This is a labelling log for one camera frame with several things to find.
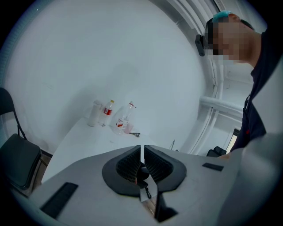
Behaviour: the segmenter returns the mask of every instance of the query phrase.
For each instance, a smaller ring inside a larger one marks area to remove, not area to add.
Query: blue headband
[[[231,11],[229,10],[223,10],[217,14],[215,14],[213,16],[213,19],[212,19],[212,22],[217,22],[219,18],[222,18],[222,17],[228,17],[228,15],[231,13]]]

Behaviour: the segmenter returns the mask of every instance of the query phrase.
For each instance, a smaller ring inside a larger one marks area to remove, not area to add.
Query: black rectangular slot
[[[78,185],[73,183],[64,183],[40,209],[55,219],[63,210],[77,187]]]
[[[219,165],[215,165],[215,164],[211,164],[211,163],[204,163],[203,167],[212,169],[212,170],[217,170],[217,171],[222,171],[223,170],[223,166],[219,166]]]

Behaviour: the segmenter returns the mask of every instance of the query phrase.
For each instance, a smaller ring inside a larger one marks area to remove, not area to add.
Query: window
[[[234,144],[235,144],[235,142],[236,142],[236,139],[237,139],[237,137],[238,137],[238,135],[239,135],[239,132],[240,132],[239,130],[234,129],[232,138],[231,138],[231,140],[230,140],[230,142],[229,142],[228,147],[226,148],[227,153],[229,153],[230,150],[231,150],[231,148],[234,146]]]

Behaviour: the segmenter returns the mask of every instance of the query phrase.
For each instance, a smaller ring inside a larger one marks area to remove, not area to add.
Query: dark blue shirt
[[[251,140],[263,136],[266,131],[262,120],[252,104],[252,100],[272,75],[281,57],[282,50],[268,29],[261,35],[261,51],[256,66],[251,72],[253,78],[252,92],[245,101],[243,108],[242,127],[231,151],[245,147]]]

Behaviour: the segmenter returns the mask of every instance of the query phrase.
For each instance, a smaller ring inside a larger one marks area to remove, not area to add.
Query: plastic bottle
[[[98,121],[98,118],[101,114],[102,108],[103,108],[103,104],[99,100],[96,100],[96,101],[93,102],[92,111],[91,111],[89,118],[88,118],[88,125],[89,126],[94,126],[96,124],[96,122]]]
[[[103,109],[103,112],[101,112],[100,117],[99,117],[99,124],[102,126],[106,126],[108,124],[110,115],[112,113],[113,110],[113,105],[114,105],[114,100],[110,100],[110,102],[108,102],[105,105],[105,108]]]
[[[118,120],[115,125],[115,131],[118,134],[122,134],[122,132],[125,130],[126,126],[129,123],[130,116],[134,108],[135,106],[133,105],[133,102],[131,101],[127,106],[123,107],[122,111],[120,111],[120,115],[118,116]]]

